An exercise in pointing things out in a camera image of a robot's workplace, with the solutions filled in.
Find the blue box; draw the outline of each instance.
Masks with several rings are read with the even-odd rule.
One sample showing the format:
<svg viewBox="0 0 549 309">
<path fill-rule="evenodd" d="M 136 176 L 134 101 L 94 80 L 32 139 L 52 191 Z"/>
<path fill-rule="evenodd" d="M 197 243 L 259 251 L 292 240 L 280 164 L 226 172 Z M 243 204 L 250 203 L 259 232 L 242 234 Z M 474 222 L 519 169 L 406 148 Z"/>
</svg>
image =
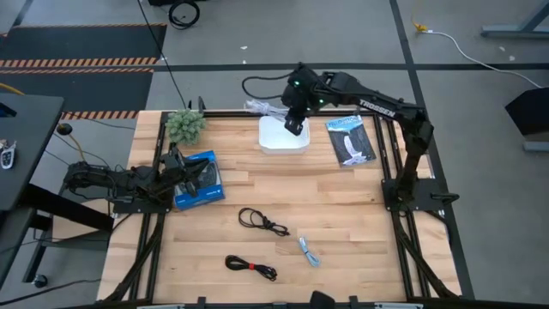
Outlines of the blue box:
<svg viewBox="0 0 549 309">
<path fill-rule="evenodd" d="M 217 167 L 214 151 L 210 150 L 187 157 L 187 159 L 191 160 L 204 158 L 209 160 L 209 165 L 204 168 L 198 177 L 201 187 L 197 190 L 198 196 L 192 197 L 189 193 L 187 193 L 184 184 L 176 185 L 175 187 L 175 197 L 173 199 L 175 206 L 180 210 L 191 209 L 195 206 L 219 201 L 225 198 L 223 184 L 221 183 L 220 170 Z"/>
</svg>

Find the black floor mat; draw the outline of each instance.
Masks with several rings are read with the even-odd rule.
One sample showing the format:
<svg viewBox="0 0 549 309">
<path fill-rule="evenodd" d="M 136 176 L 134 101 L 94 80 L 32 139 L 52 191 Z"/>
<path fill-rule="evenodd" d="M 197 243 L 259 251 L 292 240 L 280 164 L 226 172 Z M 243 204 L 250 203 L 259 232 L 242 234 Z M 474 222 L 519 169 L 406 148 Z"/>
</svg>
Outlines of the black floor mat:
<svg viewBox="0 0 549 309">
<path fill-rule="evenodd" d="M 25 94 L 64 97 L 65 119 L 134 118 L 152 79 L 151 69 L 0 70 L 0 82 Z"/>
<path fill-rule="evenodd" d="M 151 28 L 162 45 L 166 24 Z M 0 67 L 154 64 L 159 56 L 147 25 L 19 26 L 0 45 Z"/>
</svg>

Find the hazard tape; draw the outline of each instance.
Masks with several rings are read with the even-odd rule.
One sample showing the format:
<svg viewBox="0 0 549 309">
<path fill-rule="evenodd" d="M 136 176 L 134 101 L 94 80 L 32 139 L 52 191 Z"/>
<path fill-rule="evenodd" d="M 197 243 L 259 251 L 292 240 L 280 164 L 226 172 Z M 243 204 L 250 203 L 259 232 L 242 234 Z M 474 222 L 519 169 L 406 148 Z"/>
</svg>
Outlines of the hazard tape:
<svg viewBox="0 0 549 309">
<path fill-rule="evenodd" d="M 135 119 L 139 111 L 91 111 L 91 112 L 63 112 L 62 120 L 78 119 Z"/>
<path fill-rule="evenodd" d="M 13 28 L 45 28 L 45 27 L 146 27 L 146 23 L 136 24 L 105 24 L 105 25 L 20 25 Z M 164 22 L 151 23 L 150 26 L 167 26 Z"/>
<path fill-rule="evenodd" d="M 0 70 L 0 74 L 154 73 L 153 69 Z"/>
<path fill-rule="evenodd" d="M 56 68 L 109 65 L 151 65 L 157 57 L 144 58 L 87 58 L 87 59 L 0 59 L 0 68 Z"/>
</svg>

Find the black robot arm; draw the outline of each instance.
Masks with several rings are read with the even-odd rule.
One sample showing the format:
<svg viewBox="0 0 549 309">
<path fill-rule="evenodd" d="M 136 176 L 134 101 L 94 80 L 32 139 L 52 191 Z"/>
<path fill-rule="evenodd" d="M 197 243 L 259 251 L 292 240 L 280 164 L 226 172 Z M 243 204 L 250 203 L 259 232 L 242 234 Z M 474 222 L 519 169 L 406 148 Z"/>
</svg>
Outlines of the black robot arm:
<svg viewBox="0 0 549 309">
<path fill-rule="evenodd" d="M 399 123 L 406 144 L 404 168 L 396 177 L 395 194 L 404 202 L 413 201 L 419 158 L 432 139 L 433 126 L 425 109 L 366 88 L 343 72 L 324 72 L 321 76 L 300 64 L 288 77 L 282 103 L 289 107 L 285 127 L 298 135 L 302 122 L 327 104 L 361 106 Z"/>
<path fill-rule="evenodd" d="M 117 172 L 109 167 L 81 161 L 69 166 L 63 185 L 71 192 L 89 186 L 110 189 L 110 196 L 106 199 L 115 203 L 115 208 L 122 204 L 127 207 L 120 209 L 136 210 L 130 212 L 148 212 L 145 209 L 155 208 L 159 208 L 159 212 L 166 212 L 165 206 L 172 204 L 173 188 L 180 184 L 196 197 L 196 190 L 200 188 L 198 176 L 209 164 L 208 159 L 186 159 L 173 144 L 168 153 L 160 157 L 160 163 L 164 164 L 161 173 L 152 167 L 132 167 Z"/>
</svg>

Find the small potted plant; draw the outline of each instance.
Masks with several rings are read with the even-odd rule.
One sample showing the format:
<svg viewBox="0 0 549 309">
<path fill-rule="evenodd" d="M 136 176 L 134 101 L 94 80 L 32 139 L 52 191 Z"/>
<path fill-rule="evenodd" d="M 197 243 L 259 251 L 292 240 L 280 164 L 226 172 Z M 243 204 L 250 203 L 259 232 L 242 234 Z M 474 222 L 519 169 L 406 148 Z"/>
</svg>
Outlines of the small potted plant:
<svg viewBox="0 0 549 309">
<path fill-rule="evenodd" d="M 170 141 L 183 145 L 196 145 L 200 131 L 206 128 L 206 119 L 199 112 L 179 110 L 168 115 L 166 130 Z"/>
</svg>

